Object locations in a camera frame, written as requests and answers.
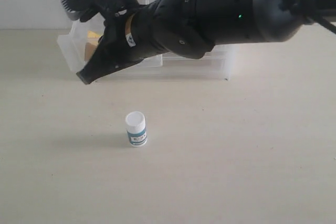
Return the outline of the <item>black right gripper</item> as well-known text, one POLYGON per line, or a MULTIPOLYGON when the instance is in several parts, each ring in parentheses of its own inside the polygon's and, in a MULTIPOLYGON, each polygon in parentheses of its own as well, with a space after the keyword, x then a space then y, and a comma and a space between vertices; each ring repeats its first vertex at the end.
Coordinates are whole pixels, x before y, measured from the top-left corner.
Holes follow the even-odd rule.
POLYGON ((158 0, 100 0, 104 33, 85 66, 76 72, 84 84, 135 66, 157 53, 152 18, 158 0))

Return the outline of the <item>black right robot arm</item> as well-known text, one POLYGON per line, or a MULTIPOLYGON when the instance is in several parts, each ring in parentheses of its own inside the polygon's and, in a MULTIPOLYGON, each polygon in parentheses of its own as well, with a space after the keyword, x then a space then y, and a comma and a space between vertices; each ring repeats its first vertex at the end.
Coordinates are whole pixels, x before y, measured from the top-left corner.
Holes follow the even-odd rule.
POLYGON ((84 0, 80 21, 104 18, 85 84, 167 52, 200 59, 215 46, 284 42, 304 25, 335 32, 335 0, 84 0))

